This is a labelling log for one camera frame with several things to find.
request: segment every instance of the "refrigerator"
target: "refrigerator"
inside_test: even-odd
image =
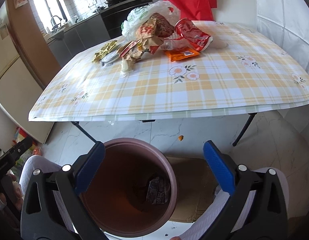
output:
[[[45,143],[53,122],[29,122],[31,108],[43,92],[20,58],[6,25],[0,27],[0,108],[27,134]]]

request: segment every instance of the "floor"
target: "floor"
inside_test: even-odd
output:
[[[163,154],[202,158],[203,143],[212,140],[222,153],[254,170],[275,167],[286,175],[290,200],[288,217],[309,210],[309,146],[277,111],[258,113],[236,147],[232,142],[248,118],[247,114],[140,121],[80,122],[94,138],[108,141],[130,137],[149,142]],[[56,123],[43,146],[44,156],[59,165],[72,164],[86,154],[93,142],[69,122]]]

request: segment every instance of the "window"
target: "window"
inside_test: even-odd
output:
[[[44,28],[49,28],[52,30],[52,27],[56,24],[59,24],[61,20],[57,17],[54,17],[51,24],[51,17],[54,15],[59,16],[61,19],[68,20],[65,16],[63,8],[59,0],[33,0],[34,5],[39,14],[40,20],[43,23]]]

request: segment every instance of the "blue gripper pad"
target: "blue gripper pad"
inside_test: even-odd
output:
[[[100,164],[102,163],[105,155],[105,148],[102,142],[96,142],[87,155],[80,157],[85,158],[83,164],[75,175],[75,188],[74,192],[79,195],[82,192],[86,192],[88,187],[98,171]]]
[[[216,180],[224,192],[232,195],[235,191],[235,178],[230,168],[222,159],[221,153],[212,141],[205,142],[203,155],[211,168]]]

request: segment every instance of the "barcode label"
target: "barcode label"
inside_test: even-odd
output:
[[[190,56],[190,55],[193,55],[194,53],[193,52],[191,52],[191,51],[185,51],[185,52],[182,52],[183,53],[183,55],[185,55],[185,56]]]

